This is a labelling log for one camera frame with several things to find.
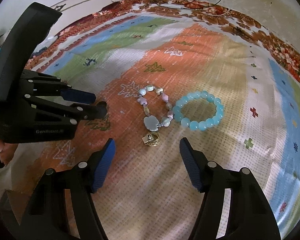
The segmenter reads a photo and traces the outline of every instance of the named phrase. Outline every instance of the bed sheet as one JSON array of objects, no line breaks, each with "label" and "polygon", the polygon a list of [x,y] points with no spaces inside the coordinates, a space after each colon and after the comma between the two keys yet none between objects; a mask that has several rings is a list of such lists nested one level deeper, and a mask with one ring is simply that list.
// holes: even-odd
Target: bed sheet
[{"label": "bed sheet", "polygon": [[[73,140],[19,145],[0,171],[0,191],[30,196],[47,168],[70,169],[113,138],[114,160],[92,196],[109,239],[186,239],[203,197],[179,153],[179,140],[187,137],[208,160],[226,169],[251,169],[282,238],[292,230],[300,219],[300,54],[247,15],[221,6],[199,11],[211,4],[188,2],[116,2],[73,23],[29,60],[26,68],[95,93],[109,111],[102,120],[81,121]],[[203,132],[173,120],[160,128],[160,145],[146,146],[137,98],[148,84],[162,87],[172,103],[207,90],[221,98],[225,115]],[[158,96],[146,98],[151,114],[166,114]],[[201,121],[214,115],[215,106],[195,100],[182,111]],[[78,236],[68,193],[66,201],[71,232]],[[226,191],[218,237],[226,229],[229,202]],[[20,213],[25,204],[18,203]]]}]

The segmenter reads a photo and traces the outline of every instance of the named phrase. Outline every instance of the bracelet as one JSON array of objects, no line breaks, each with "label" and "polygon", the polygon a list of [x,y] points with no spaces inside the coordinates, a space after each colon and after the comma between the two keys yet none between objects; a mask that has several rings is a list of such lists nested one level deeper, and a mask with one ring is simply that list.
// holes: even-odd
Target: bracelet
[{"label": "bracelet", "polygon": [[[186,105],[189,101],[194,99],[203,98],[206,99],[210,103],[214,103],[216,106],[216,115],[212,118],[208,118],[205,121],[197,122],[197,121],[190,121],[189,118],[183,117],[181,113],[181,108]],[[172,108],[172,112],[174,113],[174,119],[177,122],[181,122],[181,125],[184,127],[189,127],[190,130],[201,130],[204,131],[207,128],[212,126],[218,125],[223,118],[223,110],[224,106],[221,104],[220,98],[215,98],[214,95],[209,94],[207,91],[196,91],[194,93],[189,93],[186,96],[183,96],[176,102],[176,105]]]},{"label": "bracelet", "polygon": [[[168,114],[167,117],[162,117],[161,123],[159,123],[159,120],[154,115],[150,115],[150,110],[147,106],[147,99],[143,97],[147,91],[155,91],[155,93],[161,96],[162,100],[166,103]],[[143,142],[146,145],[156,146],[160,143],[160,134],[156,131],[159,129],[159,127],[168,127],[173,119],[172,104],[169,103],[169,96],[163,92],[163,88],[156,88],[153,85],[148,85],[139,90],[139,98],[137,101],[143,106],[143,111],[146,114],[146,117],[143,119],[143,123],[150,131],[150,133],[142,138]]]}]

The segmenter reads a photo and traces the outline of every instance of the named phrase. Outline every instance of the turquoise bead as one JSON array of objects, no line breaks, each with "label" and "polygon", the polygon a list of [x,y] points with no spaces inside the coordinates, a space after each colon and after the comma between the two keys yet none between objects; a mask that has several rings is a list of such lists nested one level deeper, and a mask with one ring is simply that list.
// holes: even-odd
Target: turquoise bead
[{"label": "turquoise bead", "polygon": [[214,95],[212,95],[212,94],[208,94],[208,96],[207,96],[207,100],[208,100],[208,102],[212,103],[212,102],[213,102],[213,100],[214,100]]},{"label": "turquoise bead", "polygon": [[206,120],[206,123],[207,123],[207,127],[212,127],[214,125],[214,122],[213,122],[213,119],[212,118],[208,118]]},{"label": "turquoise bead", "polygon": [[174,107],[172,108],[172,112],[173,112],[174,114],[179,113],[179,112],[181,112],[181,108],[180,108],[179,106],[174,106]]},{"label": "turquoise bead", "polygon": [[187,94],[188,100],[191,101],[194,99],[194,93]]},{"label": "turquoise bead", "polygon": [[220,123],[220,118],[218,116],[212,117],[212,120],[214,122],[214,125],[218,125]]},{"label": "turquoise bead", "polygon": [[188,103],[189,99],[186,96],[183,96],[180,101],[183,101],[183,104],[185,105],[186,103]]},{"label": "turquoise bead", "polygon": [[200,129],[201,131],[206,130],[206,128],[207,128],[207,123],[206,123],[205,121],[199,122],[199,129]]},{"label": "turquoise bead", "polygon": [[176,102],[176,106],[179,106],[180,108],[182,108],[184,105],[185,105],[184,102],[181,101],[181,100],[178,100],[178,101]]},{"label": "turquoise bead", "polygon": [[176,112],[174,114],[174,119],[177,121],[177,122],[181,122],[181,120],[183,119],[183,114],[181,112]]},{"label": "turquoise bead", "polygon": [[224,109],[223,105],[217,105],[217,112],[220,112],[220,111],[223,112],[223,109]]},{"label": "turquoise bead", "polygon": [[215,98],[213,100],[213,103],[217,106],[217,105],[220,105],[221,104],[221,99],[220,98]]},{"label": "turquoise bead", "polygon": [[201,96],[201,98],[203,98],[203,99],[207,99],[208,94],[209,94],[209,93],[208,93],[206,90],[204,90],[204,91],[201,92],[200,96]]},{"label": "turquoise bead", "polygon": [[191,121],[189,128],[190,130],[195,131],[199,128],[199,123],[197,121]]},{"label": "turquoise bead", "polygon": [[201,98],[201,92],[200,92],[200,91],[194,92],[194,98],[195,98],[195,99]]},{"label": "turquoise bead", "polygon": [[183,118],[182,120],[181,120],[181,125],[183,126],[183,127],[188,127],[189,126],[189,124],[190,124],[190,120],[189,120],[189,118]]},{"label": "turquoise bead", "polygon": [[223,118],[223,111],[217,111],[216,117]]}]

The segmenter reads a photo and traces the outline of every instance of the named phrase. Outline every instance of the screw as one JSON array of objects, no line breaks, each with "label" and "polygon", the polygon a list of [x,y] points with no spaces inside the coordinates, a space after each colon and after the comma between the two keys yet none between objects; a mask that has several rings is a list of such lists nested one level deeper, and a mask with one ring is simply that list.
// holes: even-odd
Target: screw
[{"label": "screw", "polygon": [[70,123],[73,124],[73,125],[76,125],[77,124],[77,120],[76,119],[70,119]]},{"label": "screw", "polygon": [[215,162],[208,162],[208,166],[210,167],[210,168],[215,168],[216,166],[217,166],[217,164],[215,163]]},{"label": "screw", "polygon": [[46,170],[47,175],[51,175],[52,173],[54,173],[54,169],[47,169]]},{"label": "screw", "polygon": [[78,164],[78,167],[80,168],[80,169],[83,169],[83,168],[85,168],[85,167],[87,167],[87,163],[86,162],[80,162],[79,164]]},{"label": "screw", "polygon": [[250,170],[248,168],[243,168],[242,173],[248,175],[250,173]]}]

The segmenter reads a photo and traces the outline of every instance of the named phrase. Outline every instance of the stone bead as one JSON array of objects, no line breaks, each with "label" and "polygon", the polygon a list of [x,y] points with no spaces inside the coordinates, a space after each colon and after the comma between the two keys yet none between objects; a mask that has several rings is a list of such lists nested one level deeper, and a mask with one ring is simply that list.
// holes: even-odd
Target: stone bead
[{"label": "stone bead", "polygon": [[181,120],[181,125],[183,126],[183,127],[188,127],[189,126],[189,124],[190,124],[190,120],[189,120],[189,118],[183,118],[182,120]]},{"label": "stone bead", "polygon": [[220,98],[215,98],[213,100],[213,103],[215,104],[215,106],[220,105],[221,104],[221,99]]},{"label": "stone bead", "polygon": [[159,96],[163,92],[163,88],[156,88],[155,93]]},{"label": "stone bead", "polygon": [[147,91],[153,91],[153,89],[154,89],[154,88],[153,88],[153,85],[147,85],[147,86],[146,86],[146,90],[147,90]]},{"label": "stone bead", "polygon": [[183,114],[181,112],[176,112],[174,114],[174,119],[177,121],[177,122],[181,122],[181,120],[183,119]]},{"label": "stone bead", "polygon": [[172,112],[173,112],[174,114],[179,113],[180,111],[181,111],[181,108],[180,108],[179,106],[174,106],[174,107],[172,108]]},{"label": "stone bead", "polygon": [[201,92],[200,96],[201,96],[201,98],[203,98],[203,99],[207,99],[208,94],[209,94],[209,93],[208,93],[206,90],[204,90],[204,91]]},{"label": "stone bead", "polygon": [[142,96],[144,96],[146,93],[147,93],[147,91],[144,88],[141,88],[139,90],[139,94],[142,95]]},{"label": "stone bead", "polygon": [[208,96],[207,96],[207,100],[208,100],[208,102],[212,103],[212,102],[213,102],[213,100],[214,100],[214,95],[212,95],[212,94],[208,94]]},{"label": "stone bead", "polygon": [[191,131],[195,131],[199,128],[199,123],[197,121],[191,121],[189,128]]},{"label": "stone bead", "polygon": [[168,112],[168,117],[171,118],[171,119],[173,119],[173,112],[172,111]]},{"label": "stone bead", "polygon": [[167,103],[166,104],[166,108],[171,111],[172,110],[172,104],[171,103]]},{"label": "stone bead", "polygon": [[200,92],[200,91],[194,92],[194,98],[195,98],[195,99],[201,98],[201,92]]},{"label": "stone bead", "polygon": [[182,98],[180,98],[180,101],[183,102],[183,104],[185,105],[186,103],[188,103],[189,99],[186,96],[183,96]]},{"label": "stone bead", "polygon": [[206,120],[206,123],[207,123],[207,127],[212,127],[214,125],[214,122],[213,122],[213,119],[212,118],[208,118]]},{"label": "stone bead", "polygon": [[137,99],[137,101],[140,103],[140,105],[143,105],[143,104],[148,104],[148,102],[147,102],[147,99],[145,99],[145,98],[143,98],[143,97],[139,97],[138,99]]},{"label": "stone bead", "polygon": [[217,105],[217,112],[223,112],[224,106],[223,105]]},{"label": "stone bead", "polygon": [[220,124],[220,118],[218,116],[212,117],[212,120],[213,120],[214,125]]},{"label": "stone bead", "polygon": [[207,128],[207,123],[205,121],[199,122],[199,129],[200,131],[204,131]]},{"label": "stone bead", "polygon": [[161,98],[162,98],[162,100],[165,101],[166,103],[169,102],[169,96],[166,95],[165,93],[161,93]]},{"label": "stone bead", "polygon": [[146,114],[146,115],[150,114],[150,110],[149,110],[148,107],[144,107],[144,108],[143,108],[143,111],[145,111],[145,114]]},{"label": "stone bead", "polygon": [[178,100],[178,101],[176,102],[176,106],[179,106],[180,108],[182,108],[182,107],[184,106],[183,101]]},{"label": "stone bead", "polygon": [[223,111],[217,111],[216,117],[222,119],[223,118]]},{"label": "stone bead", "polygon": [[188,98],[189,101],[193,100],[194,99],[194,93],[188,93],[187,98]]},{"label": "stone bead", "polygon": [[163,124],[164,127],[168,127],[170,125],[170,120],[167,117],[163,117],[161,119],[161,123]]}]

